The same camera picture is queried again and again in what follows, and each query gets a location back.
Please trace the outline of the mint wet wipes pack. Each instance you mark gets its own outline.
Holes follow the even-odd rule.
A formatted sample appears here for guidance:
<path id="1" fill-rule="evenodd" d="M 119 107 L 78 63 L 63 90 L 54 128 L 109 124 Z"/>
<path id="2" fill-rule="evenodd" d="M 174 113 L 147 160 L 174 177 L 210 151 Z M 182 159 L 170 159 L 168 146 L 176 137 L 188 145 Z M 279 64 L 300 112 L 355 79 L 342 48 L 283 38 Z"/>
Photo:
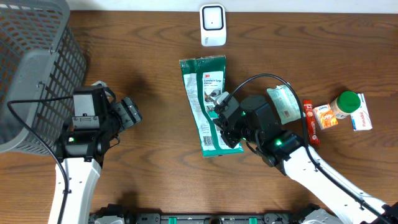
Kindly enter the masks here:
<path id="1" fill-rule="evenodd" d="M 301 118 L 297 100 L 287 85 L 268 88 L 267 93 L 277 110 L 281 124 L 287 124 Z"/>

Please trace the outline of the green white gloves package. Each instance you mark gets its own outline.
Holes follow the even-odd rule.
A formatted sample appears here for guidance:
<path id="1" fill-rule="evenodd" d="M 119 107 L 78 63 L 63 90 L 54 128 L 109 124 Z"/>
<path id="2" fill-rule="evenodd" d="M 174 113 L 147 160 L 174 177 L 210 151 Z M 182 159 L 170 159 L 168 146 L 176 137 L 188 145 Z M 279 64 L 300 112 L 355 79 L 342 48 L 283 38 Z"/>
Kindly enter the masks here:
<path id="1" fill-rule="evenodd" d="M 213 120 L 214 102 L 224 92 L 226 57 L 215 55 L 179 61 L 183 84 L 200 138 L 203 157 L 243 153 L 241 144 L 227 146 Z"/>

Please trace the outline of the red stick sachet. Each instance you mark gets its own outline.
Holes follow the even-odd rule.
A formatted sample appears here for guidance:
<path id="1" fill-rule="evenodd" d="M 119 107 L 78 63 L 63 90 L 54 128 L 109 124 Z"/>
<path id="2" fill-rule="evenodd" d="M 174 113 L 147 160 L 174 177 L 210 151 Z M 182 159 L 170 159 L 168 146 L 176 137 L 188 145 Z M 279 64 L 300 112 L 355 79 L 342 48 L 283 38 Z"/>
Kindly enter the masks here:
<path id="1" fill-rule="evenodd" d="M 309 141 L 311 144 L 318 146 L 320 144 L 320 140 L 316 133 L 316 119 L 315 119 L 315 115 L 313 112 L 312 100 L 304 100 L 303 107 L 304 107 L 305 115 L 306 115 Z"/>

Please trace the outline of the orange tissue pack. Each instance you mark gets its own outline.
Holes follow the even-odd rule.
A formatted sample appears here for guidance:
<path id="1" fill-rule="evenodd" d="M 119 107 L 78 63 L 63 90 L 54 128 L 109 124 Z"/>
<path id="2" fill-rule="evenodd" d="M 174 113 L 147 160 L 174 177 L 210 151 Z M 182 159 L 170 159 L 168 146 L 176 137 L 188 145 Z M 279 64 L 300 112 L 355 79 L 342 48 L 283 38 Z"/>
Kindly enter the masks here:
<path id="1" fill-rule="evenodd" d="M 317 106 L 313 109 L 320 129 L 331 128 L 338 125 L 337 118 L 329 104 Z"/>

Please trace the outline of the green lid jar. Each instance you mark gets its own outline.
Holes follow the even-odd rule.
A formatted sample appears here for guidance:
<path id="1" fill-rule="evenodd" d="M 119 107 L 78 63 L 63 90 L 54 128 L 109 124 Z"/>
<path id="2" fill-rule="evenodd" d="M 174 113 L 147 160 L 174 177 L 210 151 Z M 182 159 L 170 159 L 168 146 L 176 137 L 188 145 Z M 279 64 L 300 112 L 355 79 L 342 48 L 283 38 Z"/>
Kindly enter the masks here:
<path id="1" fill-rule="evenodd" d="M 361 100 L 358 94 L 353 91 L 343 92 L 330 103 L 330 108 L 337 119 L 346 118 L 360 106 Z"/>

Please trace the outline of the white slim box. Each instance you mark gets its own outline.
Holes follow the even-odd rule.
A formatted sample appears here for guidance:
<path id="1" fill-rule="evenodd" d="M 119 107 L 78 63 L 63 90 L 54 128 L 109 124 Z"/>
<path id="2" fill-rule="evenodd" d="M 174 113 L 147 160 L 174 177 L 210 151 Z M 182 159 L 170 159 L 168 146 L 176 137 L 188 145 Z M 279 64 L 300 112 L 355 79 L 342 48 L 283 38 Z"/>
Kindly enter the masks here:
<path id="1" fill-rule="evenodd" d="M 351 113 L 351 122 L 354 131 L 369 131 L 373 128 L 366 100 L 363 93 L 358 93 L 360 107 Z"/>

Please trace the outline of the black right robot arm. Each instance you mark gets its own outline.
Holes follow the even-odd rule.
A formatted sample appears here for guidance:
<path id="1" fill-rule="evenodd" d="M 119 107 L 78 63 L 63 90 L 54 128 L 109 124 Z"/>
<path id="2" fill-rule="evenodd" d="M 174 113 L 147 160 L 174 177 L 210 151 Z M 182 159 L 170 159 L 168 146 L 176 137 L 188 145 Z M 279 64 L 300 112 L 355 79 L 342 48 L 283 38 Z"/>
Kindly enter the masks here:
<path id="1" fill-rule="evenodd" d="M 269 167 L 298 182 L 319 198 L 343 223 L 397 223 L 390 206 L 359 189 L 328 165 L 303 138 L 283 129 L 262 95 L 238 102 L 227 92 L 214 101 L 214 123 L 229 147 L 245 140 Z"/>

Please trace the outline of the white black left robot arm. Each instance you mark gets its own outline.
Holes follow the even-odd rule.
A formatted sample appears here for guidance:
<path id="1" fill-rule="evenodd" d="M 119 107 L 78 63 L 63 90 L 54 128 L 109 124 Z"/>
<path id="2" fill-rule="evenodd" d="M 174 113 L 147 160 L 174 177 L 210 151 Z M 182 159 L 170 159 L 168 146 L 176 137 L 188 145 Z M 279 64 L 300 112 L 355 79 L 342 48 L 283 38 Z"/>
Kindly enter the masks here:
<path id="1" fill-rule="evenodd" d="M 119 134 L 142 121 L 137 105 L 104 84 L 76 88 L 70 127 L 53 146 L 60 165 L 49 223 L 88 223 L 91 201 L 104 155 Z"/>

